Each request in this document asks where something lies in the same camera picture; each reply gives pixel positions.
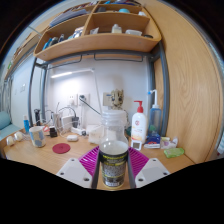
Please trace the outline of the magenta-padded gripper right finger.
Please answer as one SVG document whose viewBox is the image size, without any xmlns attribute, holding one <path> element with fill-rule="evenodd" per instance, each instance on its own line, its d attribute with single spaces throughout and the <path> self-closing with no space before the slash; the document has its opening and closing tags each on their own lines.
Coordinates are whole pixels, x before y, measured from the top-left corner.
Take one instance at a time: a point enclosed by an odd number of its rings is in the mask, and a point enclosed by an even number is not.
<svg viewBox="0 0 224 224">
<path fill-rule="evenodd" d="M 130 188 L 140 188 L 157 181 L 170 172 L 157 158 L 147 158 L 140 151 L 128 149 L 128 175 Z"/>
</svg>

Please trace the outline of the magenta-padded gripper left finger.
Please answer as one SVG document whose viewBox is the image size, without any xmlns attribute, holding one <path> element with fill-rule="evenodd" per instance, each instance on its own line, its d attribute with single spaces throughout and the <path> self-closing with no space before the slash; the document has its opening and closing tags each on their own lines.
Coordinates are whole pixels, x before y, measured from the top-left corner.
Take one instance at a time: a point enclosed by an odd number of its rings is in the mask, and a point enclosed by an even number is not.
<svg viewBox="0 0 224 224">
<path fill-rule="evenodd" d="M 57 176 L 84 188 L 96 189 L 99 175 L 99 147 L 80 158 L 70 158 L 58 171 Z"/>
</svg>

